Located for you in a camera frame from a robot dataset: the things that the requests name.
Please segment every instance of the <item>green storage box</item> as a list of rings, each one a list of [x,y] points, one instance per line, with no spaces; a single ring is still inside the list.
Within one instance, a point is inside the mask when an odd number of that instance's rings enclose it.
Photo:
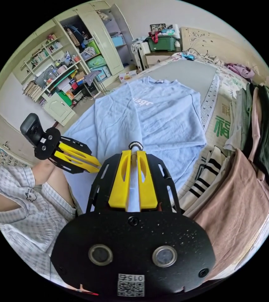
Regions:
[[[98,48],[98,46],[97,46],[97,44],[96,44],[95,41],[91,41],[87,45],[90,46],[90,47],[92,47],[95,50],[96,54],[100,53],[100,50],[99,50],[99,48]]]
[[[68,104],[69,106],[72,104],[71,99],[63,91],[60,91],[57,93],[62,98],[62,100],[65,101],[66,104]]]
[[[158,37],[159,40],[157,43],[154,43],[151,37],[148,37],[148,44],[151,51],[158,51],[158,50],[166,50],[166,51],[175,51],[175,37]]]

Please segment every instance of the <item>screw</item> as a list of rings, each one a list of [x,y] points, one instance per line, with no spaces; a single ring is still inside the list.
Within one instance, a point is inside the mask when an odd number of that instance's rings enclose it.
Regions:
[[[64,267],[59,267],[59,270],[61,271],[62,274],[66,274],[66,270]]]
[[[198,276],[199,276],[200,278],[203,278],[203,277],[206,277],[208,273],[209,273],[209,269],[203,268],[203,269],[198,273]]]
[[[139,219],[137,217],[129,217],[128,223],[132,226],[135,227],[139,224]]]

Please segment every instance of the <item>bottle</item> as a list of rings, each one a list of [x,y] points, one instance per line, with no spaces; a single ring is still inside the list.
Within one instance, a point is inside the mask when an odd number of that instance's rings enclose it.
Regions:
[[[54,68],[52,71],[53,71],[53,74],[55,75],[55,78],[57,78],[59,76],[59,73],[57,72],[57,69]]]
[[[51,71],[49,72],[49,76],[50,76],[50,78],[53,79],[53,80],[56,78],[56,76],[55,76]]]
[[[181,51],[181,44],[179,41],[174,42],[175,51],[180,52]]]

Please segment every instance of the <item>camera lens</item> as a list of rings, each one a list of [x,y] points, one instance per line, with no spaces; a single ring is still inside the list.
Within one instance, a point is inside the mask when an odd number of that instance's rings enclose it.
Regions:
[[[176,262],[176,250],[168,245],[160,246],[152,254],[152,261],[158,267],[168,267]]]
[[[113,253],[106,245],[96,244],[89,249],[88,257],[92,263],[104,266],[112,262]]]

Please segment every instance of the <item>bag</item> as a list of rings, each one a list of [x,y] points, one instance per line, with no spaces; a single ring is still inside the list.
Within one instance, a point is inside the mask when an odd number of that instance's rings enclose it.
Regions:
[[[98,68],[98,67],[102,67],[106,65],[106,61],[103,58],[103,56],[97,56],[95,58],[92,58],[91,60],[89,60],[89,62],[87,63],[87,66],[89,67],[89,69],[92,68]]]

